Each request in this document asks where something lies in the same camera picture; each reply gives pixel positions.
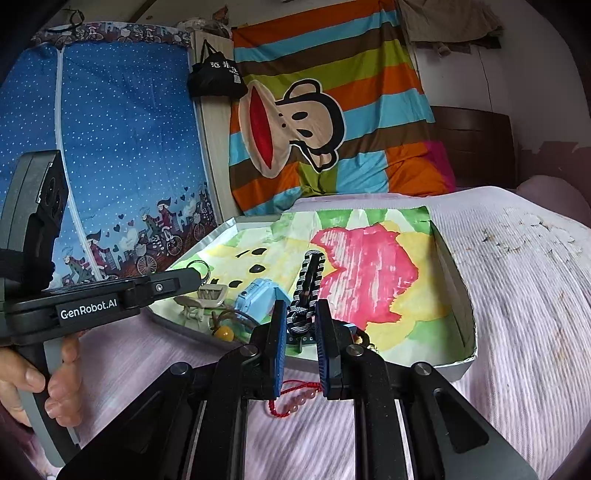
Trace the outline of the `person's left hand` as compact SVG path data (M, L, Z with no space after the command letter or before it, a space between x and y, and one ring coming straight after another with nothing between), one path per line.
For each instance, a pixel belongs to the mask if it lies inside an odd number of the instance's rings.
M15 351L1 348L1 405L19 423L31 426L19 391L47 393L44 409L62 427L77 427L82 421L82 377L79 368L83 332L65 337L62 363L49 380Z

